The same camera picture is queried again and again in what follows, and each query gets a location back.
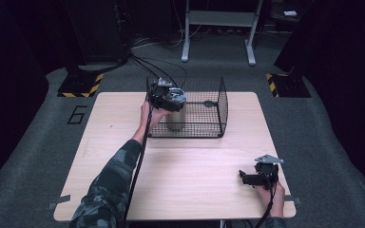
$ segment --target white metal stand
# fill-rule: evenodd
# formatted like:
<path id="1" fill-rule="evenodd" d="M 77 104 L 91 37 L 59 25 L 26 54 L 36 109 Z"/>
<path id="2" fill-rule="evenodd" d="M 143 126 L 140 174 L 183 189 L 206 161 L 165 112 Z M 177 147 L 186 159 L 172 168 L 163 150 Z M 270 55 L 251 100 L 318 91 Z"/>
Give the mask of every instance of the white metal stand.
<path id="1" fill-rule="evenodd" d="M 254 34 L 256 32 L 259 20 L 260 7 L 262 0 L 258 1 L 255 12 L 226 12 L 226 11 L 203 11 L 190 10 L 189 0 L 186 0 L 185 6 L 185 41 L 182 48 L 182 61 L 188 61 L 189 54 L 189 26 L 190 25 L 208 25 L 208 26 L 233 26 L 251 28 L 248 39 L 245 40 L 247 50 L 248 64 L 254 66 L 256 58 L 252 47 Z"/>

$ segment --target silver cylinder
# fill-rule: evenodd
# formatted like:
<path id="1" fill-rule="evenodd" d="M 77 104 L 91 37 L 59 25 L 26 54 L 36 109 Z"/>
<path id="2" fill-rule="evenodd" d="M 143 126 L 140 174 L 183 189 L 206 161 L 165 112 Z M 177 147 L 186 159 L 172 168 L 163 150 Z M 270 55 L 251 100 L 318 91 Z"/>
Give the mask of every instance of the silver cylinder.
<path id="1" fill-rule="evenodd" d="M 165 120 L 167 122 L 167 128 L 173 131 L 182 130 L 185 128 L 185 122 L 186 122 L 186 104 L 183 106 L 180 111 L 173 112 L 171 114 L 168 114 L 165 117 Z"/>

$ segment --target person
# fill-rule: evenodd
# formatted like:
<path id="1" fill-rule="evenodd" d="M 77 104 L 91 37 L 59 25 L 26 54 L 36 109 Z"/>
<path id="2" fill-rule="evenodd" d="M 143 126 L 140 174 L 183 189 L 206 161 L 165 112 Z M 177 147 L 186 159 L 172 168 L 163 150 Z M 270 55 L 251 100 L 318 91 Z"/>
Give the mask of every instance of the person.
<path id="1" fill-rule="evenodd" d="M 93 180 L 88 188 L 87 194 L 82 198 L 80 205 L 73 214 L 69 228 L 122 228 L 124 227 L 125 210 L 129 198 L 129 188 L 132 182 L 133 170 L 136 167 L 137 160 L 143 151 L 144 133 L 150 104 L 145 101 L 141 107 L 141 119 L 138 129 L 130 140 L 128 140 L 107 162 L 100 174 Z M 165 109 L 152 109 L 152 116 L 149 131 L 154 128 L 159 121 L 170 111 Z M 268 203 L 270 193 L 259 191 L 262 203 Z M 271 217 L 266 220 L 271 225 L 284 224 L 278 219 L 283 216 L 283 195 L 279 191 L 274 197 L 274 206 L 271 210 Z M 280 228 L 283 226 L 268 226 L 268 228 Z"/>
<path id="2" fill-rule="evenodd" d="M 262 205 L 267 208 L 271 199 L 270 190 L 265 190 L 263 186 L 254 186 L 254 188 L 257 189 Z M 271 208 L 271 211 L 269 212 L 269 217 L 265 220 L 265 227 L 286 228 L 286 223 L 283 219 L 285 189 L 279 181 L 272 186 L 272 189 L 275 191 L 275 195 L 272 201 L 273 206 Z"/>

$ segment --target light wood tabletop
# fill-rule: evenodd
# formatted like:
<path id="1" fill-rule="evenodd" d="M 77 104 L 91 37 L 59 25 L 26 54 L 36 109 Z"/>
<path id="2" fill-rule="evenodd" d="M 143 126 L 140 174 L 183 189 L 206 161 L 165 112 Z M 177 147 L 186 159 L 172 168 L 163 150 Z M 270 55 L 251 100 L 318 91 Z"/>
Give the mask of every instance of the light wood tabletop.
<path id="1" fill-rule="evenodd" d="M 106 162 L 139 125 L 144 92 L 104 92 L 97 97 L 61 196 L 56 220 L 71 220 L 81 198 Z M 222 138 L 149 138 L 127 215 L 128 220 L 254 219 L 265 209 L 239 170 L 256 174 L 255 158 L 278 157 L 259 99 L 227 92 L 228 120 Z M 279 181 L 290 195 L 281 166 Z M 296 207 L 286 201 L 284 216 Z"/>

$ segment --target metal mesh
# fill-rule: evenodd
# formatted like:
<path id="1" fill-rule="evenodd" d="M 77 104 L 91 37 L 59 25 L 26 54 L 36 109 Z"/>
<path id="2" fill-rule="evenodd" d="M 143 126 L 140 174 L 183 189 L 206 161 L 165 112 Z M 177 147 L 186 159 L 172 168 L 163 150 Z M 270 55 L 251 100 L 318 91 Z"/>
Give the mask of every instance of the metal mesh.
<path id="1" fill-rule="evenodd" d="M 150 84 L 155 78 L 148 78 Z M 164 117 L 149 132 L 152 138 L 221 138 L 227 125 L 228 102 L 223 78 L 173 78 L 186 93 L 183 115 L 172 122 Z"/>

